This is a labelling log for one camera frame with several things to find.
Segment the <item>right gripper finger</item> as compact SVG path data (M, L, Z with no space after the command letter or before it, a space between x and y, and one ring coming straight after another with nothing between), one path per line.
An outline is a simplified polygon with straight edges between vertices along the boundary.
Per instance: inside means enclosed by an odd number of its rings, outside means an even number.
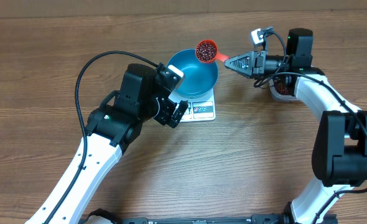
M242 76L244 76L245 78L252 78L253 74L252 74L252 70L249 69L248 67L242 67L242 66L236 66L236 65L230 65L230 64L226 64L225 67L227 69L230 69Z
M248 66L252 52L246 52L241 55L237 55L225 60L226 66Z

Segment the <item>orange measuring scoop blue handle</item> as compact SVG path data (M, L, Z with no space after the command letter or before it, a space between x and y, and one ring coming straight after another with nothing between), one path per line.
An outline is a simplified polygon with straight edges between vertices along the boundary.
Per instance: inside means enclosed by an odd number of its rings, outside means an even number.
M202 63L212 63L215 60L225 62L230 58L220 53L213 40L202 40L195 49L195 55Z

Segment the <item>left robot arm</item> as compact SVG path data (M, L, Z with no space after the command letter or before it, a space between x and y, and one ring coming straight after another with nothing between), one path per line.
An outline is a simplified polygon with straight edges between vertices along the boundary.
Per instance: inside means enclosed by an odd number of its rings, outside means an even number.
M28 223L78 223L104 177L140 135L143 123L155 119L171 128L180 123L188 103L175 103L169 96L184 79L173 65L128 65L121 88L90 113L76 155Z

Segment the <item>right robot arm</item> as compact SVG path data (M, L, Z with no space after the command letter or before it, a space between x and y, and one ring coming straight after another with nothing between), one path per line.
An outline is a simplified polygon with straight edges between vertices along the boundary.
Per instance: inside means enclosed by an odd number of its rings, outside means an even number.
M283 55L269 55L270 27L250 34L255 49L226 58L226 68L269 85L282 100L303 102L319 121L312 151L314 176L281 214L254 214L251 223L336 223L329 209L345 194L364 194L367 188L367 111L346 101L312 65L313 33L295 28L281 42Z

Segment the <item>white digital kitchen scale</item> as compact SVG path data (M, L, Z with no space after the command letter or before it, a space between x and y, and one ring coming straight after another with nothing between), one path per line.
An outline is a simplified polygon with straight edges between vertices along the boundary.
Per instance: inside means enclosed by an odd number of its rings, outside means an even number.
M169 99L178 104L176 108L181 101L188 101L188 108L180 120L181 123L213 121L216 118L215 97L212 88L208 91L189 91L179 88L169 96Z

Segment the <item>blue metal bowl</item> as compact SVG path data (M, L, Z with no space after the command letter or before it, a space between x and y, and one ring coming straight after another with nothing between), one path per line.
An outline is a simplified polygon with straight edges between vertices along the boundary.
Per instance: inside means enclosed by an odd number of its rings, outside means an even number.
M168 65L178 68L185 78L176 89L178 95L186 98L199 98L216 85L219 70L216 62L203 63L195 55L195 49L185 49L170 58Z

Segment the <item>red beans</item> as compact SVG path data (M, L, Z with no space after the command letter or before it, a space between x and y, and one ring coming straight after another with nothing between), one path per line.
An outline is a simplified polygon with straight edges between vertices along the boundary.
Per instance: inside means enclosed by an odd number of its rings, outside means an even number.
M289 90L286 84L280 79L274 80L274 89L280 95L289 95Z

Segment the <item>clear plastic container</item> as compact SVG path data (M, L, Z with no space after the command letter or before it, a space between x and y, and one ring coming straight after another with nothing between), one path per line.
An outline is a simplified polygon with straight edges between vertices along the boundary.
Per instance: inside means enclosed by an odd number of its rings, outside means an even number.
M290 78L273 78L269 80L269 89L276 101L293 102L298 101L294 95L295 83Z

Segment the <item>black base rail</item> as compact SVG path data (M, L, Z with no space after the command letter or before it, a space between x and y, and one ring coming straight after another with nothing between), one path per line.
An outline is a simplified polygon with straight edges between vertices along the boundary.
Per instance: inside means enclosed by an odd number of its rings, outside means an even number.
M293 219L287 214L254 214L250 217L220 217L220 218L166 218L149 219L118 218L115 214L101 208L91 212L87 218L82 218L78 224L290 224Z

